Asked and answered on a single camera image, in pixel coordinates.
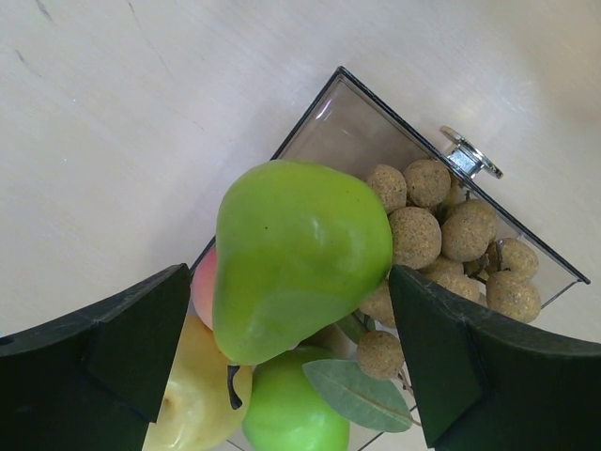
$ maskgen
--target white table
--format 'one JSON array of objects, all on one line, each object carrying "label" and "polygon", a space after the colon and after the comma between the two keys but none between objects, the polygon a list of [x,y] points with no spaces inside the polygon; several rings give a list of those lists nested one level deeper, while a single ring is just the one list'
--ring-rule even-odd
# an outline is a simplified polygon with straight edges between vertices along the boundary
[{"label": "white table", "polygon": [[[0,333],[192,263],[341,64],[434,144],[467,135],[506,173],[479,182],[601,280],[594,0],[5,0]],[[599,290],[536,325],[601,341]]]}]

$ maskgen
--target leaf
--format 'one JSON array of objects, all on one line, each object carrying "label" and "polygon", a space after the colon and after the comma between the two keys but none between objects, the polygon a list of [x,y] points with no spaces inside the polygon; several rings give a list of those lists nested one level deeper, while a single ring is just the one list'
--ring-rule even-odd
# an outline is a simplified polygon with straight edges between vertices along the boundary
[{"label": "leaf", "polygon": [[319,395],[353,423],[382,432],[412,425],[407,403],[391,381],[377,381],[349,360],[316,360],[302,366]]},{"label": "leaf", "polygon": [[359,310],[336,321],[336,325],[356,345],[362,336],[376,329],[374,321]]}]

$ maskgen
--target green pear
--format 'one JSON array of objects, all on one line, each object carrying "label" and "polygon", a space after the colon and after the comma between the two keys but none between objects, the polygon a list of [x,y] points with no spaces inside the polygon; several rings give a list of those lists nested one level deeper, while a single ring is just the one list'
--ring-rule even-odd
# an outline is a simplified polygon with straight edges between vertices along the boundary
[{"label": "green pear", "polygon": [[331,359],[329,351],[299,347],[259,365],[253,374],[244,435],[256,451],[347,451],[349,422],[324,401],[302,365]]},{"label": "green pear", "polygon": [[217,218],[213,330],[258,365],[357,309],[391,267],[378,196],[329,167],[276,160],[242,175]]}]

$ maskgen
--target metal knob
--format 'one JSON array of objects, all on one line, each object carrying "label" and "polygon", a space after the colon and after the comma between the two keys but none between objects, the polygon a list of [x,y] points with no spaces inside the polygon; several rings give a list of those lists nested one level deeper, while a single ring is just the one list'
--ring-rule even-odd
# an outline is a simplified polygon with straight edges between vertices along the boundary
[{"label": "metal knob", "polygon": [[440,131],[453,142],[447,149],[447,159],[470,179],[473,179],[482,169],[497,179],[503,177],[503,171],[460,133],[446,126],[440,127]]}]

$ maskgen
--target red fruit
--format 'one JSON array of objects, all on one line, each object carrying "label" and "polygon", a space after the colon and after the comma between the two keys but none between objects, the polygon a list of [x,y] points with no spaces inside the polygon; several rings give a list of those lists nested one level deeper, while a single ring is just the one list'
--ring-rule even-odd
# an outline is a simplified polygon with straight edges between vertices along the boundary
[{"label": "red fruit", "polygon": [[213,330],[213,293],[217,275],[217,249],[212,248],[196,267],[192,279],[192,302],[196,314]]}]

